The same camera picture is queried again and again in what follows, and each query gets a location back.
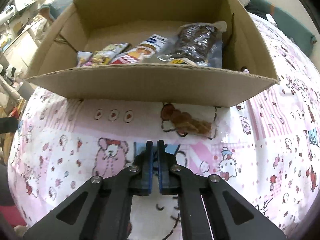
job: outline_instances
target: cardboard box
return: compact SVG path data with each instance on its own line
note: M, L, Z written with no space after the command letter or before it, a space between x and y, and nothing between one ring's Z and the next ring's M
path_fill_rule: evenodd
M185 23L226 21L223 69L136 64L76 67L76 51L170 38ZM246 67L250 74L240 72ZM238 0L74 0L52 25L28 81L66 98L234 106L276 84L268 49Z

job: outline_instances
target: hello kitty print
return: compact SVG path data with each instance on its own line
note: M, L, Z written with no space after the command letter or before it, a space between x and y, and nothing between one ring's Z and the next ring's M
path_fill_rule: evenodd
M28 225L92 175L116 175L144 150L147 140L163 139L180 165L200 176L220 175L290 236L319 192L320 76L283 33L252 18L280 81L231 108L66 99L37 88L8 162L10 190ZM180 133L163 115L172 106L211 122L212 136ZM134 198L128 239L180 239L177 197L161 196L156 187L152 194L148 203Z

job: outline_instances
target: metal bolt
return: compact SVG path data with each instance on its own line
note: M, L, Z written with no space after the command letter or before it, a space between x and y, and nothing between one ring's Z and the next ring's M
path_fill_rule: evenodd
M219 182L221 177L217 174L212 174L209 176L209 179L212 181L212 182Z
M101 181L102 181L102 178L100 176L91 177L91 182L94 184L100 183Z
M140 170L140 168L139 168L138 165L132 164L132 165L129 167L129 171L137 172L138 170Z
M172 170L172 171L181 171L181 169L182 169L182 166L179 165L179 164L174 164L174 165L172 165L172 167L171 167L171 170Z

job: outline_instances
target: tablecloth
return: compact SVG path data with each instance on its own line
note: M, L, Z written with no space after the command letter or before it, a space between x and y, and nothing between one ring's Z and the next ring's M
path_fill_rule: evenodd
M37 88L8 163L10 189L27 224L34 225L92 175L116 175L147 140L162 139L179 164L202 176L219 174L290 234L319 191L320 76L280 30L251 17L280 84L231 108L173 104L212 122L211 138L176 131L161 115L165 103L66 99ZM129 239L182 238L177 198L161 196L156 180L150 197L133 198Z

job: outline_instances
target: triangular cutout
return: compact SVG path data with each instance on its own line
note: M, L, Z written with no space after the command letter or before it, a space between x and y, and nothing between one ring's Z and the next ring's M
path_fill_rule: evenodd
M222 195L237 226L253 219L252 213L241 205L228 191L224 191Z
M87 192L81 193L81 195L79 195L73 202L70 203L70 205L68 205L57 215L57 219L69 225L74 225L74 223L77 221L78 215L80 214L82 206L87 199L87 196Z

